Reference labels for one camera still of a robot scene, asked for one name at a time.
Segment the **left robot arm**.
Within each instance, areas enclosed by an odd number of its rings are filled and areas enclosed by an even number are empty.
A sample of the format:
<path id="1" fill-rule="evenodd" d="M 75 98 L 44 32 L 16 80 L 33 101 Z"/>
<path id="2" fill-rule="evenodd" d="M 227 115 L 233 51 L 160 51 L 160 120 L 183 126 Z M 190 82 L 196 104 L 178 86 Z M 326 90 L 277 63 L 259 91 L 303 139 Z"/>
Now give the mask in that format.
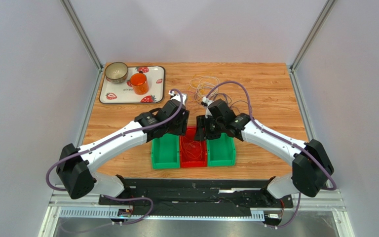
<path id="1" fill-rule="evenodd" d="M 119 154 L 165 134 L 184 135 L 189 113 L 176 96 L 162 108 L 139 114 L 124 128 L 105 138 L 78 148 L 73 144 L 64 146 L 56 164 L 63 190 L 71 199 L 87 194 L 119 196 L 125 190 L 123 179 L 96 170 Z"/>

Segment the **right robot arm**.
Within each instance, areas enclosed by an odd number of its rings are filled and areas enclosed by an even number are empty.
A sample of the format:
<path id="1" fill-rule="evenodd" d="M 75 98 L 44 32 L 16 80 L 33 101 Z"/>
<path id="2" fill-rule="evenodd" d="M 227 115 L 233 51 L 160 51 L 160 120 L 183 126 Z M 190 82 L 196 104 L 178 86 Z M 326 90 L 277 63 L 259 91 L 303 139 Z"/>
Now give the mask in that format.
<path id="1" fill-rule="evenodd" d="M 272 177 L 261 188 L 265 198 L 276 200 L 295 193 L 314 198 L 334 173 L 325 148 L 318 140 L 297 140 L 264 126 L 248 114 L 236 115 L 222 99 L 203 98 L 201 104 L 206 108 L 206 114 L 197 117 L 196 140 L 211 141 L 226 134 L 257 145 L 291 166 L 291 173 Z"/>

